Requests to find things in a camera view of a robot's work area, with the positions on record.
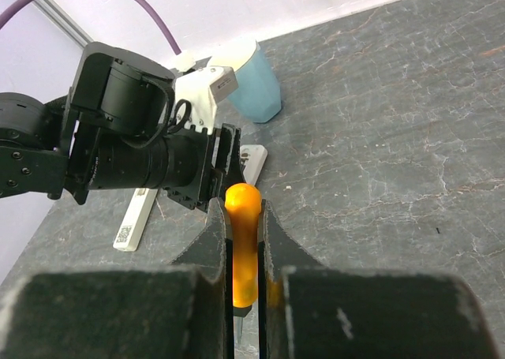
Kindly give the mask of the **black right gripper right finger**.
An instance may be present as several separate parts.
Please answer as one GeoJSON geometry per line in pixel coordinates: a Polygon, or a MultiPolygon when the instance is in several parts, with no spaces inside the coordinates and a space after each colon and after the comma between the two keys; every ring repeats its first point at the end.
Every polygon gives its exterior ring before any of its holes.
{"type": "Polygon", "coordinates": [[[282,227],[259,221],[262,358],[497,358],[476,296],[439,272],[335,269],[282,227]]]}

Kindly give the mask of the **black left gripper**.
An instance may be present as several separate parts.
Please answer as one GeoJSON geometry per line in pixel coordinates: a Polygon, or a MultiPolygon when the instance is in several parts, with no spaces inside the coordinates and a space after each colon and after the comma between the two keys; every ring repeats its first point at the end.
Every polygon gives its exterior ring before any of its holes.
{"type": "MultiPolygon", "coordinates": [[[[219,169],[223,189],[241,183],[240,139],[239,128],[222,124],[219,169]]],[[[115,136],[105,136],[95,154],[88,188],[164,189],[176,203],[206,211],[215,141],[214,134],[178,132],[146,148],[132,148],[115,136]]]]}

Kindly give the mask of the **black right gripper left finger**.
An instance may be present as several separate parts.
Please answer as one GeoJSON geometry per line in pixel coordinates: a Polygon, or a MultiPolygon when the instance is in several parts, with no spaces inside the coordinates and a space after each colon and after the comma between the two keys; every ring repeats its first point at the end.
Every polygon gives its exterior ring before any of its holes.
{"type": "Polygon", "coordinates": [[[20,281],[1,308],[4,358],[232,358],[230,220],[204,229],[169,266],[52,271],[20,281]]]}

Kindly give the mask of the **yellow handled screwdriver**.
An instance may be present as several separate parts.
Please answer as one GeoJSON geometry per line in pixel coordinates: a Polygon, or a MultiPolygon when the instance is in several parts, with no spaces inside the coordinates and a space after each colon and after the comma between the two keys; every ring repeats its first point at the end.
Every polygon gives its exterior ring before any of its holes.
{"type": "Polygon", "coordinates": [[[262,211],[260,191],[238,183],[226,191],[225,209],[233,238],[234,341],[241,344],[243,321],[258,298],[258,226],[262,211]]]}

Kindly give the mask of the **white remote control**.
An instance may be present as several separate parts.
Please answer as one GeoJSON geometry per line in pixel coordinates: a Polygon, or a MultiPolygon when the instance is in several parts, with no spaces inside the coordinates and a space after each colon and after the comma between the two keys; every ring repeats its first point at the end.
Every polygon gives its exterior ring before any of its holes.
{"type": "Polygon", "coordinates": [[[267,159],[267,149],[261,144],[244,144],[240,147],[240,164],[245,182],[256,185],[267,159]]]}

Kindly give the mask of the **white remote with QR label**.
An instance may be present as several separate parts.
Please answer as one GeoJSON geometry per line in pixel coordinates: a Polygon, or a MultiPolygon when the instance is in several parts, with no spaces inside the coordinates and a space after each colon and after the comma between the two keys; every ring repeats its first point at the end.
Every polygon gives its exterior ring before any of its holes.
{"type": "Polygon", "coordinates": [[[114,239],[114,249],[122,252],[137,250],[157,193],[157,189],[135,190],[114,239]]]}

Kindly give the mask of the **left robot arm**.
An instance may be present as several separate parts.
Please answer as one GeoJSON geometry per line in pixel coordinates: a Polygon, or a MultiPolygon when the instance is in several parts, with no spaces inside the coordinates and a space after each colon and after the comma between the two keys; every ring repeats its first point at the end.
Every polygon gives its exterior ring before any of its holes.
{"type": "Polygon", "coordinates": [[[229,67],[181,76],[104,43],[88,44],[67,95],[41,103],[1,95],[1,194],[163,189],[206,211],[242,183],[239,128],[215,126],[217,104],[237,88],[229,67]]]}

